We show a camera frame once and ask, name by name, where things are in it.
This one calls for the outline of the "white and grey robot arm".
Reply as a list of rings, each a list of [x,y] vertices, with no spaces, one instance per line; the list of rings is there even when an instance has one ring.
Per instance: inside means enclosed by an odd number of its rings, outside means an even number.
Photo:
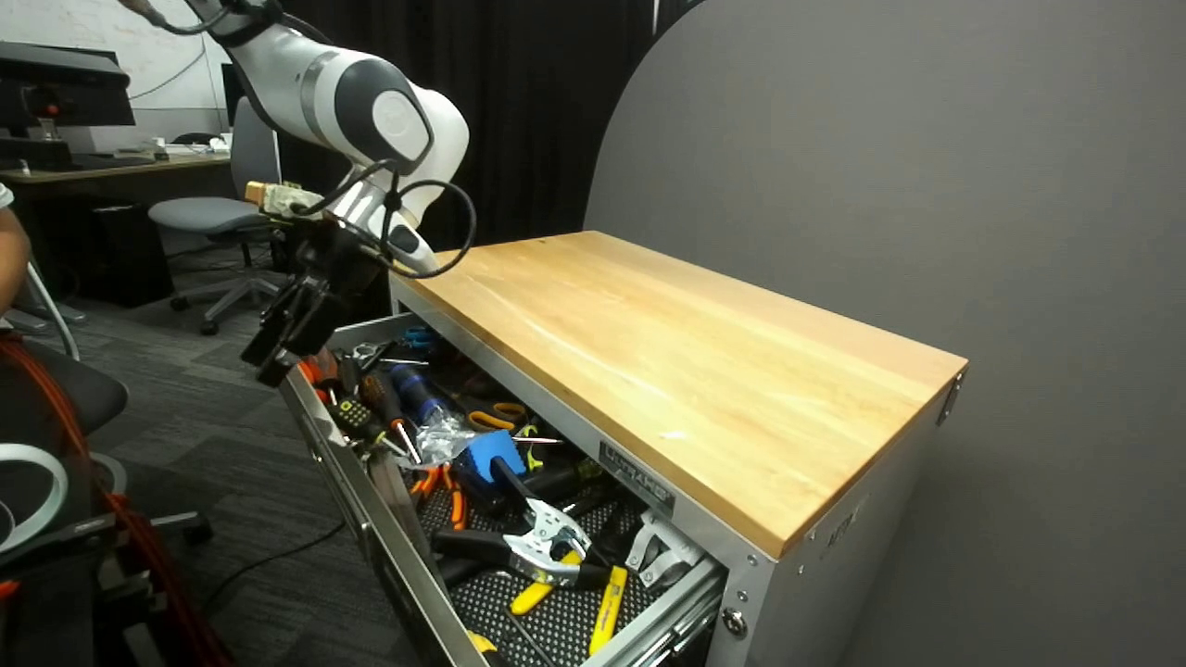
[[[186,0],[194,28],[161,20],[152,0],[119,4],[166,35],[207,35],[270,130],[348,164],[328,194],[264,196],[264,217],[297,236],[294,277],[242,354],[264,387],[320,354],[384,275],[436,277],[462,260],[436,260],[420,235],[441,194],[455,194],[479,225],[455,185],[471,127],[443,93],[415,87],[384,57],[311,38],[280,0]]]

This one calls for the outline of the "person's forearm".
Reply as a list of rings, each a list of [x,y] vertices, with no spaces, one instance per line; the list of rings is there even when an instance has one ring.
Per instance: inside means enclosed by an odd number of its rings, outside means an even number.
[[[28,236],[11,209],[0,209],[0,312],[13,303],[27,285]]]

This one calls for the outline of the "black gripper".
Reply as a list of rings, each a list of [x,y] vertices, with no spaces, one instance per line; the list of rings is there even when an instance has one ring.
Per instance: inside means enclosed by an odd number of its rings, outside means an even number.
[[[284,230],[284,257],[297,290],[280,290],[260,312],[260,332],[242,354],[264,387],[279,387],[338,328],[373,319],[384,307],[380,260],[359,235],[328,224],[294,224]]]

